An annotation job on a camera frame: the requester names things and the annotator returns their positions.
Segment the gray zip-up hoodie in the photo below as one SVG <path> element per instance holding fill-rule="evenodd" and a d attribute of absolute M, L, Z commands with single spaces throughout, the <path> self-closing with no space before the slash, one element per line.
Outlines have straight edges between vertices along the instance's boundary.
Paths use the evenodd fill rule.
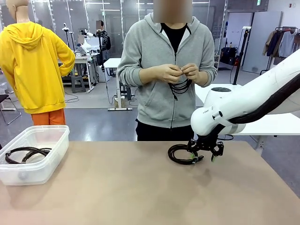
<path fill-rule="evenodd" d="M 195 17 L 187 27 L 176 54 L 161 24 L 153 22 L 153 13 L 136 22 L 126 35 L 118 74 L 124 85 L 138 87 L 137 119 L 142 123 L 162 128 L 188 126 L 196 99 L 194 84 L 190 85 L 187 92 L 176 94 L 178 100 L 174 99 L 169 84 L 165 82 L 152 81 L 143 85 L 139 77 L 141 68 L 163 64 L 174 64 L 181 68 L 188 63 L 195 63 L 200 71 L 206 71 L 209 75 L 205 86 L 210 85 L 216 77 L 214 42 L 210 30 Z M 182 75 L 180 83 L 186 79 Z"/>

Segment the clear plastic container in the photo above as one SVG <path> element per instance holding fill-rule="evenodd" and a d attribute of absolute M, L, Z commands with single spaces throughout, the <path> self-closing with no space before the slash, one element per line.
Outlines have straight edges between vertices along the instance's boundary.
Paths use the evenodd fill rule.
<path fill-rule="evenodd" d="M 69 147 L 68 126 L 29 127 L 0 150 L 0 180 L 4 185 L 36 185 L 46 183 L 64 157 Z M 5 153 L 19 147 L 52 148 L 44 157 L 34 155 L 26 164 L 8 164 Z M 11 154 L 11 158 L 21 162 L 28 151 Z"/>

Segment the white door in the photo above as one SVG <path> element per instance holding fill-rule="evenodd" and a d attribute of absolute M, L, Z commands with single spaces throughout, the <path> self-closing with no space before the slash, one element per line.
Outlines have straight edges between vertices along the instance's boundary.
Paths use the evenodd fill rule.
<path fill-rule="evenodd" d="M 263 55 L 265 43 L 272 31 L 281 24 L 282 12 L 254 14 L 243 71 L 259 74 L 267 69 L 269 57 Z"/>

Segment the black t-shirt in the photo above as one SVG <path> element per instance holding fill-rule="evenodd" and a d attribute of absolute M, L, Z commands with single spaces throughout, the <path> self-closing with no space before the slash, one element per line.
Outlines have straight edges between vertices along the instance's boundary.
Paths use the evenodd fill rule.
<path fill-rule="evenodd" d="M 186 31 L 187 25 L 185 25 L 183 28 L 180 29 L 172 29 L 168 27 L 165 23 L 161 23 L 161 26 L 165 31 L 165 33 L 167 34 L 175 53 L 177 53 L 184 32 Z"/>

